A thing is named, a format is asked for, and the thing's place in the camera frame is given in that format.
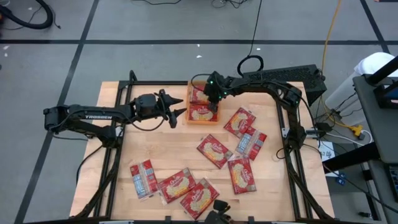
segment wooden tabletop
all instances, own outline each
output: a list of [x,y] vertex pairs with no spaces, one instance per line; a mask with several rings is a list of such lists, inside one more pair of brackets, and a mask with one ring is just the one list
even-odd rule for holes
[[[292,83],[300,88],[306,99],[302,83]],[[97,106],[113,107],[118,82],[103,82],[99,93]],[[145,94],[158,92],[161,88],[174,98],[184,99],[187,95],[187,86],[133,86],[131,99]],[[218,169],[212,162],[205,158],[196,147],[200,139],[207,134],[212,134],[222,144],[235,154],[239,139],[223,129],[229,118],[240,107],[244,106],[256,116],[254,128],[267,135],[255,161],[251,167],[256,182],[256,192],[235,195],[231,185],[231,177],[227,167]],[[184,108],[185,102],[173,105],[172,109]],[[236,97],[229,96],[221,102],[221,119],[216,126],[187,124],[185,115],[178,117],[178,124],[171,129],[165,122],[159,129],[152,132],[142,132],[131,125],[126,127],[121,161],[119,166],[118,181],[116,184],[112,219],[120,220],[164,220],[170,215],[172,220],[189,220],[179,204],[183,198],[162,205],[159,195],[140,201],[132,181],[130,166],[137,162],[150,159],[154,167],[158,182],[170,177],[176,172],[189,167],[196,181],[207,177],[220,191],[218,199],[231,205],[228,215],[236,221],[247,221],[248,216],[254,216],[256,221],[294,221],[292,200],[288,184],[288,175],[285,161],[278,160],[275,153],[282,147],[278,115],[275,101],[267,94],[245,93]],[[300,104],[300,118],[304,128],[312,127],[311,119],[303,103]],[[143,128],[153,128],[160,119],[151,119],[137,123]],[[109,121],[93,121],[94,124],[103,126]],[[306,144],[317,147],[317,142],[307,139]],[[88,141],[85,156],[94,151],[101,143],[97,139]],[[76,187],[75,198],[70,215],[76,215],[87,204],[98,188],[105,149],[88,159],[80,172],[80,179]],[[323,209],[334,217],[328,186],[319,153],[307,146],[301,149],[303,167],[309,191]],[[305,217],[302,194],[298,190],[301,216]],[[104,214],[108,191],[104,193],[101,214]],[[204,220],[208,211],[205,211],[198,220]]]

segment snack box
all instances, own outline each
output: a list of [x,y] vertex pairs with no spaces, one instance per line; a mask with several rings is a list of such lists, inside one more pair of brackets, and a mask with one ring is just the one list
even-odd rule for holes
[[205,178],[181,200],[180,204],[185,213],[196,220],[220,193]]
[[139,199],[149,197],[158,190],[154,169],[149,159],[131,166],[130,171]]
[[266,134],[256,130],[255,128],[249,127],[236,147],[236,151],[243,156],[254,160],[257,154],[259,154],[266,138]]
[[249,158],[228,161],[228,169],[235,194],[256,191]]
[[[199,93],[199,96],[195,96],[194,94],[196,91],[194,90],[195,88],[192,86],[195,85],[199,89],[205,87],[206,81],[194,81],[192,83],[188,83],[188,88],[187,88],[187,112],[185,115],[185,119],[187,120],[188,124],[209,124],[209,125],[216,125],[218,124],[218,121],[220,120],[220,113],[214,113],[210,111],[207,108],[208,101],[206,100],[206,103],[202,99],[201,93]],[[208,112],[213,113],[213,116],[210,117],[209,115],[206,115]],[[220,103],[218,103],[218,112],[220,111]]]
[[233,153],[222,145],[211,134],[202,140],[197,149],[219,169],[228,162]]
[[163,204],[170,203],[188,193],[196,185],[195,179],[188,168],[159,182]]
[[241,138],[255,119],[256,117],[250,111],[241,107],[229,119],[224,128],[238,138]]

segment black object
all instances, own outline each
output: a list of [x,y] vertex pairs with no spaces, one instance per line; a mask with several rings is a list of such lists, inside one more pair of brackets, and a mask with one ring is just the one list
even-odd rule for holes
[[398,202],[398,166],[390,166],[386,164],[384,168],[387,173],[387,178],[390,182],[392,194],[396,202]]
[[171,112],[170,106],[182,101],[172,98],[164,90],[160,90],[159,94],[141,95],[130,103],[115,108],[80,105],[56,106],[44,109],[44,128],[55,134],[69,130],[89,137],[97,137],[104,147],[114,147],[114,143],[117,141],[115,127],[99,127],[81,121],[81,119],[109,119],[121,124],[132,124],[135,121],[141,122],[145,119],[161,116],[169,121],[171,128],[175,128],[177,117],[186,108]]
[[209,212],[205,219],[205,224],[228,224],[229,221],[231,220],[231,217],[227,214],[225,214],[231,206],[228,205],[228,203],[222,201],[222,200],[215,200],[213,209],[217,210]]
[[36,0],[36,1],[44,8],[45,13],[47,14],[47,19],[42,24],[31,24],[29,22],[22,21],[18,17],[14,16],[9,8],[4,7],[4,6],[0,6],[0,13],[4,17],[7,17],[8,19],[14,21],[15,23],[17,23],[23,27],[27,27],[27,28],[31,28],[31,29],[46,29],[46,28],[50,27],[53,22],[53,13],[52,13],[49,5],[47,5],[43,0]]
[[[300,125],[297,116],[297,108],[302,100],[301,90],[286,82],[274,81],[274,79],[260,74],[244,74],[242,78],[224,78],[219,73],[213,72],[209,75],[203,92],[208,96],[211,110],[216,110],[216,105],[228,95],[236,96],[245,92],[268,93],[277,102],[277,107],[283,107],[287,112],[290,128],[282,141],[284,143],[285,158],[287,158],[286,166],[290,177],[289,183],[292,184],[293,182],[302,191],[308,209],[311,206],[320,219],[333,220],[308,191],[305,182],[302,180],[303,171],[299,171],[301,172],[301,175],[299,175],[290,161],[290,150],[298,151],[303,146],[306,138],[305,130]],[[278,112],[278,117],[283,118],[281,111]]]
[[389,63],[385,64],[385,66],[381,67],[373,75],[366,78],[370,85],[379,84],[379,86],[377,86],[377,88],[375,88],[373,91],[380,108],[398,109],[398,83],[388,78],[385,80],[389,82],[387,85],[380,84],[382,80],[387,78],[397,69],[398,56],[392,59]]
[[244,73],[245,75],[261,75],[266,80],[286,82],[303,82],[308,105],[311,106],[327,89],[324,76],[316,65],[263,70]]
[[367,83],[366,77],[355,77],[353,81],[381,161],[398,164],[396,150],[398,111],[379,107],[373,92],[375,87]]

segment cracker box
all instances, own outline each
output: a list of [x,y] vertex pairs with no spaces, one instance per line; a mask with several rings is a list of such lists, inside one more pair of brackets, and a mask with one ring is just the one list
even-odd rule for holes
[[254,160],[257,154],[259,154],[259,151],[266,138],[267,135],[264,133],[256,130],[255,128],[249,127],[241,138],[236,151],[241,153],[243,156]]
[[130,171],[139,199],[149,197],[158,190],[150,160],[131,166]]
[[255,119],[256,117],[251,112],[244,108],[239,108],[231,119],[229,119],[224,128],[238,138],[241,138]]
[[219,169],[223,168],[228,159],[233,156],[233,153],[211,134],[202,140],[197,149]]
[[196,185],[195,179],[188,168],[159,183],[163,204],[170,203],[188,193]]
[[192,87],[191,89],[190,102],[194,104],[207,105],[209,101],[207,100],[208,96],[203,92],[204,89],[205,84],[195,84],[195,87]]
[[228,168],[235,194],[256,191],[249,158],[228,161]]
[[189,106],[190,121],[217,121],[217,113],[210,111],[207,105],[193,105]]
[[198,184],[182,199],[180,202],[185,213],[189,214],[196,220],[203,211],[214,201],[219,192],[212,184],[203,178]]

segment wire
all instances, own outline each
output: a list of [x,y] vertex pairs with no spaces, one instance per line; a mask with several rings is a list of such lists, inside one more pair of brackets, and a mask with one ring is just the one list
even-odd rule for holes
[[353,114],[354,112],[361,111],[361,110],[362,110],[362,107],[361,107],[360,109],[353,110],[353,111],[351,111],[351,113],[349,113],[349,114],[347,114],[347,115],[344,115],[344,116],[341,116],[341,117],[342,117],[342,118],[347,117],[347,116]]
[[[36,10],[36,11],[33,12],[33,14],[32,14],[32,16],[30,17],[28,23],[32,22],[33,17],[35,17],[36,13],[38,13],[42,8],[43,8],[43,6],[40,6],[38,10]],[[22,28],[25,28],[25,27],[24,27],[24,26],[20,26],[20,27],[16,27],[16,28],[7,28],[7,27],[4,27],[4,28],[2,28],[2,29],[5,29],[5,30],[19,30],[19,29],[22,29]]]
[[251,51],[253,50],[254,38],[255,38],[255,36],[256,36],[257,25],[258,25],[258,23],[259,23],[259,16],[260,16],[261,5],[262,5],[262,0],[260,0],[259,10],[257,11],[256,25],[254,26],[253,38],[251,39],[250,52],[249,52],[248,56],[251,55]]
[[362,133],[367,133],[367,134],[369,135],[369,137],[371,138],[371,139],[369,140],[369,143],[372,143],[372,142],[373,142],[372,134],[371,134],[369,131],[367,131],[367,130],[362,130],[361,132],[362,132]]
[[199,90],[199,91],[203,91],[203,90],[199,89],[198,87],[196,87],[196,86],[193,84],[193,79],[196,78],[196,77],[199,77],[199,76],[210,76],[210,74],[198,74],[198,75],[194,75],[194,76],[191,78],[191,85],[192,85],[195,89],[197,89],[197,90]]
[[358,145],[360,145],[360,146],[364,146],[364,144],[361,144],[361,143],[359,143],[359,142],[356,142],[356,141],[354,141],[354,140],[352,140],[352,139],[349,139],[349,138],[347,138],[347,137],[344,137],[344,136],[338,136],[338,135],[330,134],[330,133],[326,133],[326,134],[329,135],[329,136],[336,137],[336,138],[345,139],[345,140],[347,140],[347,141],[353,142],[353,143],[358,144]]
[[150,4],[150,5],[158,6],[158,5],[161,5],[161,4],[177,4],[177,3],[179,3],[181,0],[178,0],[178,1],[176,1],[176,2],[161,2],[161,3],[152,3],[152,2],[147,1],[147,0],[132,0],[132,1],[144,1],[144,2],[146,2],[146,3],[148,3],[148,4]]
[[[214,2],[216,2],[216,1],[219,1],[221,4],[220,4],[219,6],[215,5]],[[239,9],[239,7],[241,7],[241,5],[242,5],[244,2],[246,2],[246,1],[248,1],[248,0],[242,0],[242,1],[240,1],[240,2],[236,2],[236,1],[232,1],[232,0],[212,0],[211,6],[213,6],[213,7],[216,8],[216,9],[219,9],[219,8],[225,7],[226,4],[229,2],[229,3],[231,3],[231,5],[232,5],[235,9]]]
[[56,22],[57,15],[55,14],[54,9],[52,9],[52,7],[50,5],[49,5],[49,8],[51,9],[52,14],[54,14],[54,20],[52,21],[54,23],[54,26],[56,26],[58,29],[61,29],[61,26],[58,25],[57,22]]
[[65,137],[59,137],[56,136],[54,133],[52,135],[56,139],[63,139],[63,140],[79,140],[79,141],[88,141],[87,139],[82,139],[82,138],[65,138]]
[[83,159],[83,161],[80,163],[79,167],[77,168],[77,172],[76,172],[76,184],[79,181],[79,175],[80,175],[80,169],[82,167],[82,165],[87,161],[88,158],[90,158],[91,156],[93,156],[96,152],[98,152],[101,148],[103,147],[103,145],[101,145],[100,147],[98,147],[97,149],[95,149],[92,153],[90,153],[85,159]]
[[352,186],[356,187],[358,190],[362,191],[363,193],[365,193],[367,196],[373,198],[375,201],[379,202],[383,207],[388,208],[389,210],[398,213],[398,210],[394,209],[393,207],[385,204],[384,202],[382,202],[380,199],[378,199],[377,197],[375,197],[374,195],[370,194],[368,191],[362,189],[361,187],[358,187],[356,184],[354,184],[352,181],[348,180],[346,177],[343,177],[342,175],[337,174],[336,172],[331,171],[331,169],[327,168],[327,166],[325,166],[324,164],[322,164],[323,167],[325,169],[327,169],[329,172],[334,173],[335,175],[337,175],[339,178],[346,180],[347,182],[349,182]]

